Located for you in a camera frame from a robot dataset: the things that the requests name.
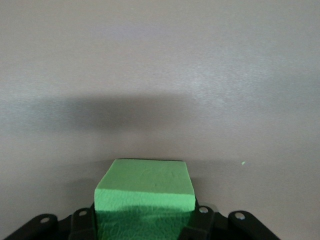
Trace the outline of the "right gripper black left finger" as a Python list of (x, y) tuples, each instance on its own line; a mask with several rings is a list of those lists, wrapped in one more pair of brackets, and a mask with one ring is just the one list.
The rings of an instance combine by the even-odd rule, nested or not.
[(64, 219), (43, 213), (27, 221), (4, 240), (97, 240), (94, 205)]

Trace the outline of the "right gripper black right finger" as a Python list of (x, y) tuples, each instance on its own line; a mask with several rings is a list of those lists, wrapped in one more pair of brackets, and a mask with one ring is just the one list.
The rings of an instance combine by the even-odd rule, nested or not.
[(223, 216), (215, 205), (196, 201), (177, 240), (278, 240), (278, 236), (250, 212), (236, 210)]

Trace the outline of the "green foam cube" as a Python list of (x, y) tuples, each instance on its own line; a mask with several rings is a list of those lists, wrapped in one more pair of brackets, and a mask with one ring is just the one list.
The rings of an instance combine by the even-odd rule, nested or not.
[(196, 206), (185, 162), (116, 159), (94, 190), (98, 240), (178, 240)]

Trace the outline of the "table cover sheet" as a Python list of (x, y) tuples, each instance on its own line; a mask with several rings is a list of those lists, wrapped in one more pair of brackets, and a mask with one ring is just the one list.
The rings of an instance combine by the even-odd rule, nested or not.
[(0, 0), (0, 239), (120, 158), (320, 240), (320, 0)]

